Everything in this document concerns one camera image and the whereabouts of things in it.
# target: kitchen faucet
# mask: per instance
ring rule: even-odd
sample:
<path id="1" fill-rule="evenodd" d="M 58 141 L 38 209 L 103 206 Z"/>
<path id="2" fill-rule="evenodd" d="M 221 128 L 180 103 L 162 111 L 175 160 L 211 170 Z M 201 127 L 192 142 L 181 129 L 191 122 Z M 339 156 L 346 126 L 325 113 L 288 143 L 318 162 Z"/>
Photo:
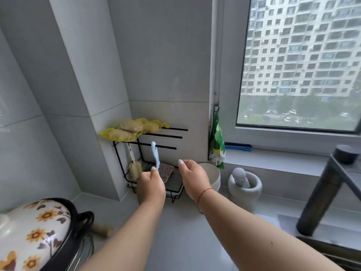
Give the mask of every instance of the kitchen faucet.
<path id="1" fill-rule="evenodd" d="M 336 146 L 298 219 L 296 225 L 298 232 L 306 236 L 313 235 L 343 182 L 361 200 L 361 170 L 357 166 L 358 156 L 359 154 L 351 146 Z"/>

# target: black pot handle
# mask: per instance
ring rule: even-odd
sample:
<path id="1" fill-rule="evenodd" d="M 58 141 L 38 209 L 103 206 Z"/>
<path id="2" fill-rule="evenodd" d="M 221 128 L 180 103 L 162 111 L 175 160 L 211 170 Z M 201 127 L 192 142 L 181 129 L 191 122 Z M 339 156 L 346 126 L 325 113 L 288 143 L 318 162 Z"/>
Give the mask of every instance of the black pot handle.
<path id="1" fill-rule="evenodd" d="M 77 215 L 78 230 L 75 233 L 76 238 L 81 238 L 90 230 L 94 223 L 94 213 L 86 211 Z"/>

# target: pot lid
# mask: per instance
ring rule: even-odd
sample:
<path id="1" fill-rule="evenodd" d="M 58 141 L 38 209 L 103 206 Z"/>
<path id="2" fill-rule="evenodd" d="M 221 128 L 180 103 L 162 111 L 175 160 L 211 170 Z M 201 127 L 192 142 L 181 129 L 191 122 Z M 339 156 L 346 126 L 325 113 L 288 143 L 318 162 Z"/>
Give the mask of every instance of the pot lid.
<path id="1" fill-rule="evenodd" d="M 0 214 L 0 270 L 38 271 L 61 247 L 70 212 L 54 200 L 40 200 Z"/>

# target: window glass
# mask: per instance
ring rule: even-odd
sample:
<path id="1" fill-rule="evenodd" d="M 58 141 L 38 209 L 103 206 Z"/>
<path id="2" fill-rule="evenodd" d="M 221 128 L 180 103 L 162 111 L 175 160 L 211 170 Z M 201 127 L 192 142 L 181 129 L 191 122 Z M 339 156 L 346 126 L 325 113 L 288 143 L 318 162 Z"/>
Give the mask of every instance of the window glass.
<path id="1" fill-rule="evenodd" d="M 353 131 L 361 0 L 252 0 L 251 8 L 237 123 Z"/>

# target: pestle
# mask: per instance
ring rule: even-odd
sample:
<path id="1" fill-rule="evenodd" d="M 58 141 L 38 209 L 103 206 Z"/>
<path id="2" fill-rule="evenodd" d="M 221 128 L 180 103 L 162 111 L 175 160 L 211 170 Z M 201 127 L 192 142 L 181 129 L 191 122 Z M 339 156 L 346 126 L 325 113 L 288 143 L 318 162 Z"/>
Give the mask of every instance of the pestle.
<path id="1" fill-rule="evenodd" d="M 242 168 L 235 168 L 233 169 L 232 176 L 234 181 L 243 188 L 250 188 L 250 183 L 246 177 L 246 172 Z"/>

